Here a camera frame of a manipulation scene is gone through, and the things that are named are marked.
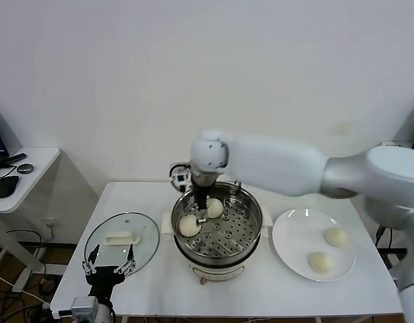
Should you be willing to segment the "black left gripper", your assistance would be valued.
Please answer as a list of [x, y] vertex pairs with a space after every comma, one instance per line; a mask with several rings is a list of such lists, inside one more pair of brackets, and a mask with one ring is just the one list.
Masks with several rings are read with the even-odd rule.
[[126, 261], [117, 266], [99, 266], [94, 267], [98, 257], [100, 245], [96, 247], [87, 255], [87, 258], [81, 262], [82, 268], [88, 285], [91, 286], [89, 296], [111, 296], [112, 291], [116, 285], [121, 284], [125, 280], [125, 275], [130, 275], [136, 267], [133, 244], [130, 245], [127, 252]]

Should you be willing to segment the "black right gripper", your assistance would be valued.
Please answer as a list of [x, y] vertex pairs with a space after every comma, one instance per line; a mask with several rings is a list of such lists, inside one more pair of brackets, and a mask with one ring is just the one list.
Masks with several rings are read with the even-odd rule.
[[203, 224], [208, 220], [207, 214], [207, 187], [206, 186], [194, 186], [194, 199], [198, 206], [195, 212], [197, 218], [197, 224]]

